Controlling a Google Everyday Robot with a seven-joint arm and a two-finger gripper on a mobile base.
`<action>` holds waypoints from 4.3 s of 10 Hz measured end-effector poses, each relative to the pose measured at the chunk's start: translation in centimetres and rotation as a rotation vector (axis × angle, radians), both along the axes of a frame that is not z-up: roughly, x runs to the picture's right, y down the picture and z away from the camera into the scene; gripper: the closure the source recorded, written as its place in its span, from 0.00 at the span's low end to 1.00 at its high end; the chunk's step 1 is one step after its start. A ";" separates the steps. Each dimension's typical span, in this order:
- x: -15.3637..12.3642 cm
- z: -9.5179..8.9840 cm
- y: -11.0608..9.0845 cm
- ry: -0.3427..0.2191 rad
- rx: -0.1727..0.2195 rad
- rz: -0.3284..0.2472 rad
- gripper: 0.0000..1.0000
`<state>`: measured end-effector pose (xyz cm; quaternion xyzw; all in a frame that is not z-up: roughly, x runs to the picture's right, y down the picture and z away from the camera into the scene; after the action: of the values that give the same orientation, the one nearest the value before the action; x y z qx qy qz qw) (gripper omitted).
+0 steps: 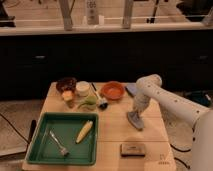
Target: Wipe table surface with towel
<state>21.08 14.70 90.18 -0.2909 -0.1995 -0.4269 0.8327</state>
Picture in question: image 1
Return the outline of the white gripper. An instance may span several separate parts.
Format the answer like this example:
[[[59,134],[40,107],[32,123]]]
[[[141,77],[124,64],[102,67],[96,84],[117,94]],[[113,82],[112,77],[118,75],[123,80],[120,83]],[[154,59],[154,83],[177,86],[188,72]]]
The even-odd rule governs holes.
[[[145,95],[136,95],[133,101],[133,110],[138,114],[143,113],[149,106],[150,98]]]

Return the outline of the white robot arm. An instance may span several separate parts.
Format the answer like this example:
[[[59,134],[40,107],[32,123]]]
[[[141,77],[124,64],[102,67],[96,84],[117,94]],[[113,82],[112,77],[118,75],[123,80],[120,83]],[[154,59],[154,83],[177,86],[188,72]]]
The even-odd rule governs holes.
[[[154,99],[193,129],[190,171],[213,171],[213,109],[163,89],[157,74],[139,78],[136,89],[134,111],[144,112]]]

